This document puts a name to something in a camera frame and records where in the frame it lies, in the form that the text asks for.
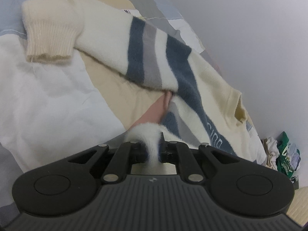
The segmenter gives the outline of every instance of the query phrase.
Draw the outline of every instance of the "striped sweater sleeve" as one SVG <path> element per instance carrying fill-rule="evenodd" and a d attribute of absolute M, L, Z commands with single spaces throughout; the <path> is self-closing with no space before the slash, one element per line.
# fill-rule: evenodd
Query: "striped sweater sleeve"
<path fill-rule="evenodd" d="M 111 68 L 120 71 L 127 79 L 139 85 L 174 92 L 188 105 L 189 110 L 197 114 L 202 123 L 204 135 L 210 137 L 211 144 L 235 154 L 228 140 L 216 129 L 215 124 L 204 111 L 196 78 L 188 62 L 188 57 L 192 53 L 189 46 L 145 21 L 105 4 L 103 5 L 104 13 L 98 15 L 102 17 L 101 23 L 94 25 L 99 20 L 91 10 L 95 7 L 95 3 L 100 3 L 99 6 L 102 6 L 101 2 L 79 1 L 82 1 L 85 13 L 84 32 L 77 39 L 79 49 L 89 52 L 91 49 L 98 48 L 90 54 Z M 112 41 L 102 41 L 99 39 L 101 37 L 112 39 Z M 123 57 L 115 65 L 113 56 L 118 54 Z M 170 110 L 162 124 L 173 135 L 181 138 L 180 120 L 180 116 L 176 118 L 176 113 Z M 189 127 L 189 124 L 186 124 L 185 128 L 190 129 Z"/>

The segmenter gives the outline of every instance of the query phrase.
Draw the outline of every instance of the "ribbed knit cuff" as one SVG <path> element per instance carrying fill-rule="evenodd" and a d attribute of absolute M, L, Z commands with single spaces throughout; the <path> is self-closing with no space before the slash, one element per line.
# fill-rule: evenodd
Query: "ribbed knit cuff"
<path fill-rule="evenodd" d="M 37 20 L 27 25 L 27 61 L 56 62 L 70 59 L 80 30 Z"/>

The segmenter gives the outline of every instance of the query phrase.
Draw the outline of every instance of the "white wall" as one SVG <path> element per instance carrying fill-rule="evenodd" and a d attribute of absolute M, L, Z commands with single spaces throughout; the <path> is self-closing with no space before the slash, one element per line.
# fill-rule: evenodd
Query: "white wall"
<path fill-rule="evenodd" d="M 243 92 L 261 138 L 283 130 L 300 146 L 308 186 L 308 0 L 171 0 Z"/>

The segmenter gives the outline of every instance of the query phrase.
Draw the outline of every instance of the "gray stripe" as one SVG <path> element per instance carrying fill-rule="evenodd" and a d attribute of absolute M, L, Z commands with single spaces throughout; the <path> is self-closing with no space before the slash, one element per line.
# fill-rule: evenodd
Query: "gray stripe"
<path fill-rule="evenodd" d="M 179 31 L 177 32 L 165 19 L 164 14 L 158 9 L 156 2 L 154 0 L 129 0 L 134 7 L 140 12 L 140 14 L 145 18 L 154 18 L 151 20 L 152 24 L 166 32 L 167 34 L 177 38 L 179 41 L 183 42 Z"/>
<path fill-rule="evenodd" d="M 190 143 L 194 146 L 199 146 L 200 141 L 197 139 L 196 136 L 191 132 L 190 128 L 186 125 L 186 123 L 182 120 L 182 118 L 179 115 L 179 111 L 177 109 L 177 106 L 174 102 L 169 103 L 169 111 L 172 112 L 177 120 L 177 127 L 179 130 L 180 138 Z"/>
<path fill-rule="evenodd" d="M 144 85 L 161 89 L 161 74 L 155 53 L 156 28 L 146 23 L 143 30 L 143 69 Z"/>
<path fill-rule="evenodd" d="M 13 202 L 10 205 L 0 208 L 0 227 L 7 226 L 12 220 L 19 215 L 18 208 Z"/>
<path fill-rule="evenodd" d="M 0 207 L 13 202 L 12 186 L 22 174 L 13 155 L 0 144 Z"/>

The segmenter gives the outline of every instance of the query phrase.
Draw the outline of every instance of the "sweater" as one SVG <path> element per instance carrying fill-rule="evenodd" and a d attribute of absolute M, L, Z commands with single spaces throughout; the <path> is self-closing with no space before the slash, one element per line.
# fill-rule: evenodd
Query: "sweater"
<path fill-rule="evenodd" d="M 145 21 L 97 0 L 61 0 L 70 5 L 65 7 L 69 12 L 57 9 L 60 0 L 57 3 L 41 1 L 26 1 L 23 8 L 27 9 L 23 9 L 23 13 L 31 14 L 32 9 L 44 4 L 48 16 L 36 13 L 35 20 L 48 20 L 49 24 L 67 27 L 69 31 L 69 16 L 75 11 L 79 15 L 75 23 L 78 19 L 77 24 L 84 26 L 75 41 L 77 49 L 139 85 L 172 91 L 168 112 L 160 124 L 136 126 L 127 134 L 126 140 L 146 144 L 150 159 L 157 157 L 163 132 L 166 141 L 181 141 L 194 149 L 205 142 L 258 164 L 264 162 L 266 155 L 261 141 L 259 145 L 250 142 L 248 129 L 251 126 L 241 93 L 196 51 Z M 28 32 L 31 23 L 24 23 Z M 40 33 L 46 34 L 47 30 L 42 27 Z M 35 46 L 35 41 L 29 38 L 28 45 Z M 61 42 L 50 44 L 50 49 L 54 49 L 52 45 Z"/>

